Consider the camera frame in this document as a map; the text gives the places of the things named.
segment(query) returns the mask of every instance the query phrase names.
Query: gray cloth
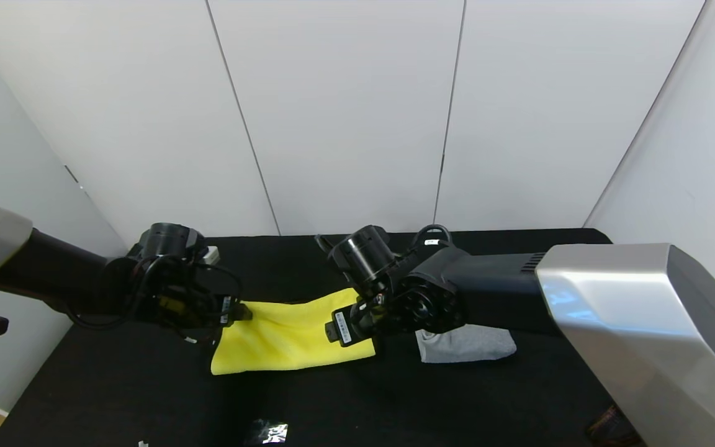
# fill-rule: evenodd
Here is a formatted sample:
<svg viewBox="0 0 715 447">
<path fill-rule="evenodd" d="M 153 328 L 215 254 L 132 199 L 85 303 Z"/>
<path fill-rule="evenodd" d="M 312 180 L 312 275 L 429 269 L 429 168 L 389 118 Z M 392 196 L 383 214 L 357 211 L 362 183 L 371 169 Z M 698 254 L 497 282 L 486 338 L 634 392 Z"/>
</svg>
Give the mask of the gray cloth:
<svg viewBox="0 0 715 447">
<path fill-rule="evenodd" d="M 496 360 L 517 350 L 508 330 L 486 326 L 465 325 L 445 334 L 416 331 L 415 339 L 424 363 Z"/>
</svg>

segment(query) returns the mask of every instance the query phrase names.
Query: white wall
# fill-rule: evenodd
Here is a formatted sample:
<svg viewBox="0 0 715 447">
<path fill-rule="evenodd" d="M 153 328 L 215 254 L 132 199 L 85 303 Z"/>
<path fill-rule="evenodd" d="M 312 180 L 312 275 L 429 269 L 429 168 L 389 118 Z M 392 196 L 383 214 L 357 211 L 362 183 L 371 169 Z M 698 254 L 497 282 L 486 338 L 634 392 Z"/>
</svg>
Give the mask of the white wall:
<svg viewBox="0 0 715 447">
<path fill-rule="evenodd" d="M 0 207 L 53 237 L 105 256 L 125 245 L 79 189 L 0 78 Z M 71 326 L 37 300 L 0 292 L 0 413 L 8 413 Z"/>
<path fill-rule="evenodd" d="M 204 0 L 0 2 L 0 72 L 126 244 L 277 234 Z"/>
<path fill-rule="evenodd" d="M 462 2 L 210 3 L 281 233 L 430 224 Z"/>
<path fill-rule="evenodd" d="M 715 277 L 715 0 L 587 226 L 674 243 Z"/>
<path fill-rule="evenodd" d="M 702 3 L 0 1 L 0 73 L 129 244 L 576 227 Z"/>
<path fill-rule="evenodd" d="M 579 227 L 703 0 L 468 0 L 436 220 Z"/>
</svg>

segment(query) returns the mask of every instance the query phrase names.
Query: label sticker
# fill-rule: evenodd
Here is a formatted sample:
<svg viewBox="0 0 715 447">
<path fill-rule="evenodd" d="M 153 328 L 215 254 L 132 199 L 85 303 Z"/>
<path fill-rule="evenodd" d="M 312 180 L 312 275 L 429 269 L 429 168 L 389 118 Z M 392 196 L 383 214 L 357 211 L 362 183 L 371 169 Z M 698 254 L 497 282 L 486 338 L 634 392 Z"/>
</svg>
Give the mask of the label sticker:
<svg viewBox="0 0 715 447">
<path fill-rule="evenodd" d="M 338 325 L 338 331 L 341 333 L 341 339 L 344 340 L 344 345 L 348 345 L 349 342 L 352 342 L 352 334 L 349 334 L 349 328 L 346 326 L 344 312 L 335 314 L 335 323 Z"/>
</svg>

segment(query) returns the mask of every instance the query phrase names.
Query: black table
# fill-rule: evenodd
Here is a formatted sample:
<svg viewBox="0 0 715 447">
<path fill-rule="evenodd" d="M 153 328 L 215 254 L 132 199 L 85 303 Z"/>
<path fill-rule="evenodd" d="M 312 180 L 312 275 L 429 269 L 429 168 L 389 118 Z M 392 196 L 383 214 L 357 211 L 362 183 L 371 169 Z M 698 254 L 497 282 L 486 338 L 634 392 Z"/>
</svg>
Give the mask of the black table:
<svg viewBox="0 0 715 447">
<path fill-rule="evenodd" d="M 400 251 L 411 234 L 392 235 Z M 345 287 L 310 237 L 211 238 L 244 279 L 245 298 L 303 302 Z M 475 255 L 608 243 L 590 229 L 457 232 Z M 377 357 L 301 371 L 211 376 L 213 347 L 128 323 L 72 328 L 0 429 L 0 447 L 242 445 L 256 418 L 289 424 L 288 447 L 587 445 L 612 399 L 567 340 L 513 333 L 507 359 L 420 363 L 415 337 Z"/>
</svg>

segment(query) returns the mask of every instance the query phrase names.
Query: yellow microfiber towel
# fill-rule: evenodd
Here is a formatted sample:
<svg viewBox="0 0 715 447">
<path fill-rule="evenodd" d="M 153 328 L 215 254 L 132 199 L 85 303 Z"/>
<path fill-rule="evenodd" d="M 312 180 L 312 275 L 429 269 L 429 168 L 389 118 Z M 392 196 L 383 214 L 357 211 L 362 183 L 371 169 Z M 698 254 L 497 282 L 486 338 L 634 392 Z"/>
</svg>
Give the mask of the yellow microfiber towel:
<svg viewBox="0 0 715 447">
<path fill-rule="evenodd" d="M 332 311 L 354 304 L 357 296 L 344 289 L 304 304 L 244 302 L 253 319 L 222 329 L 211 374 L 302 369 L 373 356 L 371 340 L 342 348 L 324 333 Z"/>
</svg>

